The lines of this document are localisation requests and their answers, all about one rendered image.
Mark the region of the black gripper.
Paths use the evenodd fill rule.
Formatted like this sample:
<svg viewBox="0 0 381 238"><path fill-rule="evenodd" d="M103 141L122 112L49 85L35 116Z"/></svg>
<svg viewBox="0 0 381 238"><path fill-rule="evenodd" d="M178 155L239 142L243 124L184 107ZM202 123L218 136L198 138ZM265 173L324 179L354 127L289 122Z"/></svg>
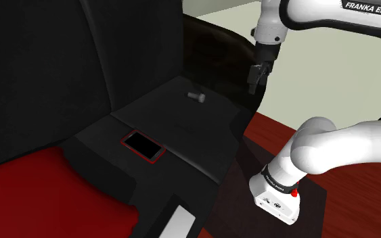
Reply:
<svg viewBox="0 0 381 238"><path fill-rule="evenodd" d="M272 66L279 55L279 51L280 44L267 45L256 42L255 63L260 65L252 65L248 73L248 92L251 95L256 93L258 83L260 85L267 84L268 76L272 71Z"/></svg>

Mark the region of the grey bolt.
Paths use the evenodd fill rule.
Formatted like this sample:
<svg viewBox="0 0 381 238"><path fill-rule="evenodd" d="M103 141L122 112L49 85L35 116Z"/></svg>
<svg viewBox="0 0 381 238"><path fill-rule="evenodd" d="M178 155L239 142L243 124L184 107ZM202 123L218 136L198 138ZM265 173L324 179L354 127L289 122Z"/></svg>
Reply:
<svg viewBox="0 0 381 238"><path fill-rule="evenodd" d="M196 101L199 102L199 103L204 103L204 101L205 101L205 99L206 99L206 96L205 96L205 94L203 94L203 93L191 93L191 92L189 92L189 93L187 94L187 96L188 96L189 98L191 98L191 99L196 100Z"/></svg>

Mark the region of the black phone with red edge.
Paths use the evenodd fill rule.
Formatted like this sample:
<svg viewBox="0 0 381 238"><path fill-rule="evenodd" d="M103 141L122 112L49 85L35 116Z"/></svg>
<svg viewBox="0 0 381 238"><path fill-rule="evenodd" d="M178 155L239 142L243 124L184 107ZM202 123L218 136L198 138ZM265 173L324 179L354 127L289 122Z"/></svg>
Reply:
<svg viewBox="0 0 381 238"><path fill-rule="evenodd" d="M163 145L139 130L131 131L120 142L151 164L154 164L166 151Z"/></svg>

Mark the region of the dark robot stand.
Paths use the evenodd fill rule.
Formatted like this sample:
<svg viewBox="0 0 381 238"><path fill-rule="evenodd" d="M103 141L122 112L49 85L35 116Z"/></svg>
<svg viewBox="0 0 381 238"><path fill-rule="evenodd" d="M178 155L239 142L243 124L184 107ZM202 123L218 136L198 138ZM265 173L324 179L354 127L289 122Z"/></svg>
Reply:
<svg viewBox="0 0 381 238"><path fill-rule="evenodd" d="M204 225L214 238L321 238L327 191L307 177L300 181L300 214L293 225L255 205L248 181L273 158L249 138L242 139Z"/></svg>

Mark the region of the red cushion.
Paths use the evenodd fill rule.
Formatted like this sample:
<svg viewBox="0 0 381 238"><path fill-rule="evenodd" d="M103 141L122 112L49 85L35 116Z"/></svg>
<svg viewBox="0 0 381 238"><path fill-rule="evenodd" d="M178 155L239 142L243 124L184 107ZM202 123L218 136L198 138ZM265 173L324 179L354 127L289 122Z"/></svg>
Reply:
<svg viewBox="0 0 381 238"><path fill-rule="evenodd" d="M0 165L0 238L129 238L135 206L97 190L59 147Z"/></svg>

